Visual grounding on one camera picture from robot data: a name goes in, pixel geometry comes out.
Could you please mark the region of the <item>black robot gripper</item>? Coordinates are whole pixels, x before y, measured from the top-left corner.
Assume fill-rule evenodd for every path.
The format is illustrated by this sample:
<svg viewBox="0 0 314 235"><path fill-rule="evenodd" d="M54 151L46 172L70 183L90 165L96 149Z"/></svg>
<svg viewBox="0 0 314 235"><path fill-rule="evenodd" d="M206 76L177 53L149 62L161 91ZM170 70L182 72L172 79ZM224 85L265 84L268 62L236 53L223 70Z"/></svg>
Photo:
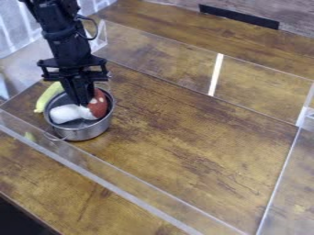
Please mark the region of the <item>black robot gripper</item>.
<svg viewBox="0 0 314 235"><path fill-rule="evenodd" d="M65 28L54 32L41 31L51 57L37 61L45 81L59 81L70 101L86 106L94 97L96 81L108 80L106 60L92 54L89 40L82 28ZM81 77L77 97L74 85L68 78Z"/></svg>

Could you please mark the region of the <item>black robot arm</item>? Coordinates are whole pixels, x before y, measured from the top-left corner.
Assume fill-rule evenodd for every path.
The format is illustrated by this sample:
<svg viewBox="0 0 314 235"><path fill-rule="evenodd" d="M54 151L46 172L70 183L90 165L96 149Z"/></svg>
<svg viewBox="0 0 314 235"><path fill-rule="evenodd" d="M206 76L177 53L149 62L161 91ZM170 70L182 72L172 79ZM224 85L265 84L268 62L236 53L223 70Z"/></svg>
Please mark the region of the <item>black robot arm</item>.
<svg viewBox="0 0 314 235"><path fill-rule="evenodd" d="M58 81L77 106L86 106L94 97L94 82L109 78L106 60L90 52L82 21L96 21L78 14L77 0L18 0L41 27L51 58L37 61L45 81Z"/></svg>

